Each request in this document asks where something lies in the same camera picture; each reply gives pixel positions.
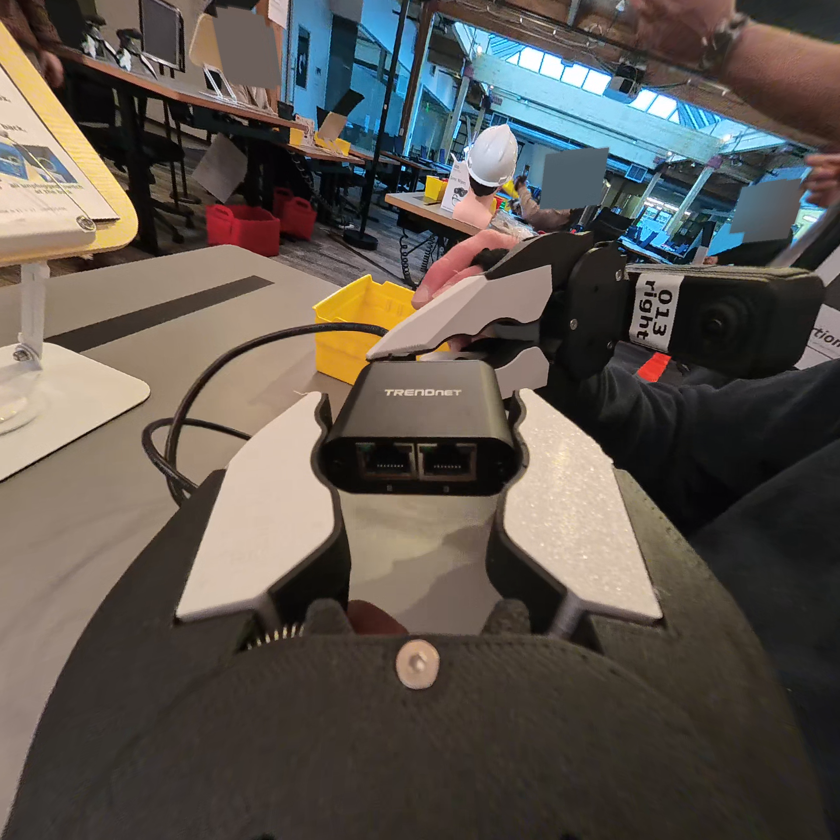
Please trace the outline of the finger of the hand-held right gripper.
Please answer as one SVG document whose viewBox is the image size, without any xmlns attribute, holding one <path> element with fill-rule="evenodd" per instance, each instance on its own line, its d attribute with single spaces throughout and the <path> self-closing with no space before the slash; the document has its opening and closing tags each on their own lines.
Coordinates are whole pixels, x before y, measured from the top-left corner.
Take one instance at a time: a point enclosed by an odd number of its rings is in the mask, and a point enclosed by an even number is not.
<svg viewBox="0 0 840 840">
<path fill-rule="evenodd" d="M 479 350 L 434 351 L 420 361 L 483 361 L 496 373 L 500 394 L 546 386 L 550 363 L 537 346 L 490 346 Z"/>
<path fill-rule="evenodd" d="M 397 324 L 367 352 L 366 360 L 381 361 L 432 351 L 459 335 L 478 335 L 495 322 L 536 322 L 552 291 L 550 266 L 498 279 L 472 276 Z"/>
</svg>

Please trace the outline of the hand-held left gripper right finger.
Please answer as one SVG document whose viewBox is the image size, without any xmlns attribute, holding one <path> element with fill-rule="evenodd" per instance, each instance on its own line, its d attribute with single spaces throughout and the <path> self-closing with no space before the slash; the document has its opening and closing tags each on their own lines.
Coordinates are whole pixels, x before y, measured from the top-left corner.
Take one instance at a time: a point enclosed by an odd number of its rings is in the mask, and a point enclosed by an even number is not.
<svg viewBox="0 0 840 840">
<path fill-rule="evenodd" d="M 538 393 L 511 403 L 521 467 L 498 498 L 486 552 L 496 592 L 531 631 L 572 636 L 600 616 L 643 626 L 664 614 L 612 460 Z"/>
</svg>

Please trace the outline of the black network switch box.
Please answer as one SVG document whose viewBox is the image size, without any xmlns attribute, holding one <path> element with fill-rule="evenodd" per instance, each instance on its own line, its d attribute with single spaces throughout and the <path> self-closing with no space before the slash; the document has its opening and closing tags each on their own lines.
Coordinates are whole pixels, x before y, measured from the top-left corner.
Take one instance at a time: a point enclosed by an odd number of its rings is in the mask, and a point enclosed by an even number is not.
<svg viewBox="0 0 840 840">
<path fill-rule="evenodd" d="M 380 360 L 353 384 L 319 460 L 332 485 L 357 495 L 491 497 L 522 453 L 484 361 Z"/>
</svg>

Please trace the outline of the yellow bin with black divider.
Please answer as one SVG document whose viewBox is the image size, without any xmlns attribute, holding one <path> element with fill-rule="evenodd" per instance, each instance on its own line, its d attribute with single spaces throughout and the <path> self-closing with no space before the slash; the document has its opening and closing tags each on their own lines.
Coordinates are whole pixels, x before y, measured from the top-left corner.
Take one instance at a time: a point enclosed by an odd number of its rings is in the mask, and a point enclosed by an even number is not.
<svg viewBox="0 0 840 840">
<path fill-rule="evenodd" d="M 410 288 L 363 276 L 317 303 L 314 321 L 359 322 L 393 329 L 414 313 L 413 294 Z M 315 337 L 316 369 L 351 385 L 366 366 L 366 354 L 376 341 L 367 333 L 320 332 Z"/>
</svg>

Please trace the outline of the person's right forearm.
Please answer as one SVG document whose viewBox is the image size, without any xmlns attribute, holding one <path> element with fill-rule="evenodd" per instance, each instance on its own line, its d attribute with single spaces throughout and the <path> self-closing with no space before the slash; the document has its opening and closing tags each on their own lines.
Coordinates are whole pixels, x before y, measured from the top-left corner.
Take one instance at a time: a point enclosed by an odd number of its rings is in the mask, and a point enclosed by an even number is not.
<svg viewBox="0 0 840 840">
<path fill-rule="evenodd" d="M 575 381 L 554 365 L 538 394 L 687 537 L 838 441 L 838 360 L 719 388 L 650 383 L 612 364 Z"/>
</svg>

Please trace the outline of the person's right hand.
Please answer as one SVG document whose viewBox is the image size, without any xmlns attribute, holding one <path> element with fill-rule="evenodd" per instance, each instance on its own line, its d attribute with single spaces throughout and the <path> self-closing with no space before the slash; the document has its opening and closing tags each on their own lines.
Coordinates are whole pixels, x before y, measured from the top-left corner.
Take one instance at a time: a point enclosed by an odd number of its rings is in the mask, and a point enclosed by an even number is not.
<svg viewBox="0 0 840 840">
<path fill-rule="evenodd" d="M 481 274 L 482 268 L 472 263 L 484 249 L 508 250 L 516 247 L 519 242 L 515 236 L 495 229 L 485 229 L 458 243 L 429 267 L 413 294 L 413 308 L 419 310 L 454 284 Z"/>
</svg>

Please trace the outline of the pink mannequin head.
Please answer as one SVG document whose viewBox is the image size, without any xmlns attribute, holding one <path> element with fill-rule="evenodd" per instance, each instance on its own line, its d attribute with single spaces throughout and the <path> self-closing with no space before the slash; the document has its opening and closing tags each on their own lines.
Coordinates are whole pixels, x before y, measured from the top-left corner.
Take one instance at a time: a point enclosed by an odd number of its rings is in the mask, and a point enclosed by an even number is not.
<svg viewBox="0 0 840 840">
<path fill-rule="evenodd" d="M 495 186 L 484 185 L 470 177 L 469 188 L 465 196 L 454 205 L 452 218 L 478 230 L 488 228 L 496 212 L 495 194 Z"/>
</svg>

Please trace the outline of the white sign card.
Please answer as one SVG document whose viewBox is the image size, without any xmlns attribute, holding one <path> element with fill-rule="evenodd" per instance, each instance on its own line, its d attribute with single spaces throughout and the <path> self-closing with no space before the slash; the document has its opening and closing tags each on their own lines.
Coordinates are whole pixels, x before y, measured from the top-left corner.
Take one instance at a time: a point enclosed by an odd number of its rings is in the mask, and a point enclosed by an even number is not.
<svg viewBox="0 0 840 840">
<path fill-rule="evenodd" d="M 441 201 L 441 209 L 453 213 L 455 207 L 467 196 L 470 189 L 469 168 L 466 161 L 456 161 L 451 167 Z"/>
</svg>

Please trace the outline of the white hard hat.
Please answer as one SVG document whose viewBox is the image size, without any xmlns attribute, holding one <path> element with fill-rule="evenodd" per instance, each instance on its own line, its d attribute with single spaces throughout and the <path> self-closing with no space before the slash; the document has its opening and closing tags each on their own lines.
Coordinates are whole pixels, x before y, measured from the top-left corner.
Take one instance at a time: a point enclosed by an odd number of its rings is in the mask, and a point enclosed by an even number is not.
<svg viewBox="0 0 840 840">
<path fill-rule="evenodd" d="M 466 157 L 469 177 L 476 184 L 496 189 L 515 174 L 518 142 L 505 124 L 483 130 L 469 148 Z"/>
</svg>

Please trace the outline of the red fabric bin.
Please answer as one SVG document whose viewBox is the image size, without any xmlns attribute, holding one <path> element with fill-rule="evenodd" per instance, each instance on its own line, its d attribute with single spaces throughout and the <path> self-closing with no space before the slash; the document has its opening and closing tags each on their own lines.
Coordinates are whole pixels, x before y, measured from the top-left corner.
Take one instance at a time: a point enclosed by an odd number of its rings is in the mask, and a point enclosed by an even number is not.
<svg viewBox="0 0 840 840">
<path fill-rule="evenodd" d="M 268 258 L 280 251 L 280 220 L 259 206 L 214 204 L 206 207 L 208 246 L 233 245 Z"/>
<path fill-rule="evenodd" d="M 280 224 L 280 235 L 283 238 L 301 241 L 312 239 L 317 211 L 305 198 L 295 196 L 287 187 L 275 187 L 271 212 Z"/>
</svg>

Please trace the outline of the white document stand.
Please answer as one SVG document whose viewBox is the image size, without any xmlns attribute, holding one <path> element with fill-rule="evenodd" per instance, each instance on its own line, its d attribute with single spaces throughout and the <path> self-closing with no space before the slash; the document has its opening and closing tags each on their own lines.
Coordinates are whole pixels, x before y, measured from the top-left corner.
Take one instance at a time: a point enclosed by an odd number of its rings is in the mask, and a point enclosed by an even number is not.
<svg viewBox="0 0 840 840">
<path fill-rule="evenodd" d="M 48 261 L 98 249 L 98 226 L 79 211 L 2 220 L 2 264 L 19 266 L 19 330 L 2 347 L 1 480 L 143 403 L 150 387 L 46 341 Z"/>
</svg>

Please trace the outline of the white paper sheet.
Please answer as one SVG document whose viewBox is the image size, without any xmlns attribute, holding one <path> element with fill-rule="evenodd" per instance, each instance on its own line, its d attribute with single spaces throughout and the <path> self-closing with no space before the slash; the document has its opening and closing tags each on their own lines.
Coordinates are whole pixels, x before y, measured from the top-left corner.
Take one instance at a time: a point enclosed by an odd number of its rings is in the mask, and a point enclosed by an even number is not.
<svg viewBox="0 0 840 840">
<path fill-rule="evenodd" d="M 193 172 L 193 180 L 225 204 L 245 180 L 248 159 L 227 136 L 216 134 Z"/>
</svg>

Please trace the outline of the black computer monitor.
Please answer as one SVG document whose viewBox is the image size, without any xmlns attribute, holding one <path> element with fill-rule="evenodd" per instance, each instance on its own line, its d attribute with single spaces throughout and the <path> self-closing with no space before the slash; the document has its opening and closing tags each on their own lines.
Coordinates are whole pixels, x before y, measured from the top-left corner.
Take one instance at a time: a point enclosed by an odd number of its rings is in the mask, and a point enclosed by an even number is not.
<svg viewBox="0 0 840 840">
<path fill-rule="evenodd" d="M 166 1 L 139 1 L 142 53 L 163 67 L 186 68 L 184 20 L 180 9 Z"/>
</svg>

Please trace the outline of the printed instruction sheet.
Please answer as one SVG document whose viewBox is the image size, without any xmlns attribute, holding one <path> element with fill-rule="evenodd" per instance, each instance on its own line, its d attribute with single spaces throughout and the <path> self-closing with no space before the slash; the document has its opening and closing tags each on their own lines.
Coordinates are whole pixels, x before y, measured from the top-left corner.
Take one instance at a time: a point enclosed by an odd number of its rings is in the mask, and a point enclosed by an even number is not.
<svg viewBox="0 0 840 840">
<path fill-rule="evenodd" d="M 1 71 L 2 183 L 25 189 L 31 197 L 9 197 L 14 209 L 79 210 L 95 222 L 119 218 L 26 100 L 16 83 Z"/>
</svg>

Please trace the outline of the instruction sheet on stand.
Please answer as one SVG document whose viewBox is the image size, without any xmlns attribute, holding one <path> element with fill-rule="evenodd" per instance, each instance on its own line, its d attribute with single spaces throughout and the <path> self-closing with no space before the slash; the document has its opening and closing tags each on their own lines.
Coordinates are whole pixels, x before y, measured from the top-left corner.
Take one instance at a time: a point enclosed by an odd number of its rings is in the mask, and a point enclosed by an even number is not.
<svg viewBox="0 0 840 840">
<path fill-rule="evenodd" d="M 58 255 L 55 259 L 113 251 L 128 245 L 138 233 L 139 228 L 137 214 L 128 195 L 112 176 L 100 155 L 92 148 L 88 139 L 79 130 L 52 90 L 49 89 L 45 79 L 42 78 L 39 71 L 5 27 L 2 27 L 1 41 L 2 70 L 5 70 L 16 83 L 26 100 L 37 111 L 39 117 L 58 141 L 61 142 L 73 161 L 79 165 L 91 180 L 91 183 L 110 203 L 114 211 L 119 214 L 119 218 L 111 222 L 94 221 L 99 230 L 97 250 L 90 248 L 78 255 L 63 254 Z M 14 214 L 35 214 L 47 211 L 54 213 L 61 211 L 81 212 L 77 206 L 71 210 L 66 208 L 44 209 L 43 207 L 23 210 L 11 209 L 7 204 L 2 203 L 2 199 L 8 199 L 9 197 L 29 198 L 31 193 L 25 189 L 17 189 L 9 184 L 3 184 L 1 173 L 1 228 L 2 220 Z"/>
</svg>

